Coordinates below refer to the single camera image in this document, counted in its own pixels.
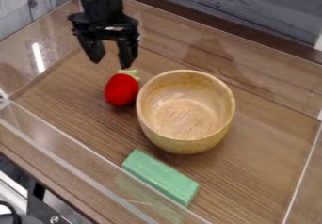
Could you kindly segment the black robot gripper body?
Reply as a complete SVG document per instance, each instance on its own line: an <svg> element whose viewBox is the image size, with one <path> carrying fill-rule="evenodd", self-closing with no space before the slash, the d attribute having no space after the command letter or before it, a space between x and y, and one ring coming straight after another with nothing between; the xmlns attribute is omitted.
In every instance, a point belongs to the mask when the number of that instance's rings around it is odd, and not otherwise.
<svg viewBox="0 0 322 224"><path fill-rule="evenodd" d="M70 13L73 34L80 43L101 40L136 43L138 21L122 12L121 0L78 0L81 11Z"/></svg>

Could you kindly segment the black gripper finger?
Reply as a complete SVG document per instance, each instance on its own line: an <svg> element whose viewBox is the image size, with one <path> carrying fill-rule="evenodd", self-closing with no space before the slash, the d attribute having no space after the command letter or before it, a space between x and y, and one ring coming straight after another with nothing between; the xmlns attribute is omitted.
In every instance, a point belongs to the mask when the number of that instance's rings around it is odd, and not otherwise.
<svg viewBox="0 0 322 224"><path fill-rule="evenodd" d="M76 38L86 57L94 64L97 64L105 55L101 40L92 35L80 33L76 34Z"/></svg>
<svg viewBox="0 0 322 224"><path fill-rule="evenodd" d="M128 69L138 55L138 36L117 39L117 59L122 69Z"/></svg>

